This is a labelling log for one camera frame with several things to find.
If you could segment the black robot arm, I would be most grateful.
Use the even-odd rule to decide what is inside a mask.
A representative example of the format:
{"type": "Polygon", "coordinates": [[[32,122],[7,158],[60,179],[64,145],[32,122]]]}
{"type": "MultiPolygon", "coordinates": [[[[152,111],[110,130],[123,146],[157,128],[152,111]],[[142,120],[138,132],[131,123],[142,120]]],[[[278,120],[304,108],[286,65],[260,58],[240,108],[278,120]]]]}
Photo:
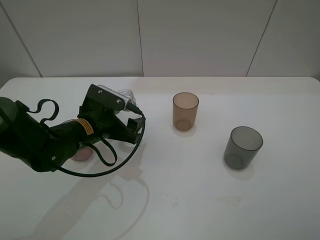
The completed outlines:
{"type": "Polygon", "coordinates": [[[124,104],[86,96],[76,120],[48,127],[47,118],[36,121],[32,111],[19,100],[0,99],[0,150],[22,160],[36,172],[59,170],[71,176],[95,178],[111,174],[124,166],[136,153],[146,128],[143,112],[132,103],[124,104]],[[129,156],[119,165],[107,162],[95,147],[103,142],[117,158],[108,140],[133,144],[129,156]],[[99,173],[79,173],[63,168],[63,164],[79,150],[89,147],[110,170],[99,173]]]}

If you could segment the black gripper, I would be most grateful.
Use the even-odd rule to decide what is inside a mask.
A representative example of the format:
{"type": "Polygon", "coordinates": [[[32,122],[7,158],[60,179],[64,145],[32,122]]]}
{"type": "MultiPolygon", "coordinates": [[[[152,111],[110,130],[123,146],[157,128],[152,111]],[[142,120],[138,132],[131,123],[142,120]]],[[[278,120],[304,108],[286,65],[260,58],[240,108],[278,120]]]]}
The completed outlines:
{"type": "Polygon", "coordinates": [[[142,128],[142,118],[128,118],[126,127],[116,117],[124,108],[123,103],[85,99],[79,107],[76,121],[83,126],[90,142],[105,138],[135,145],[140,139],[138,132],[142,128]]]}

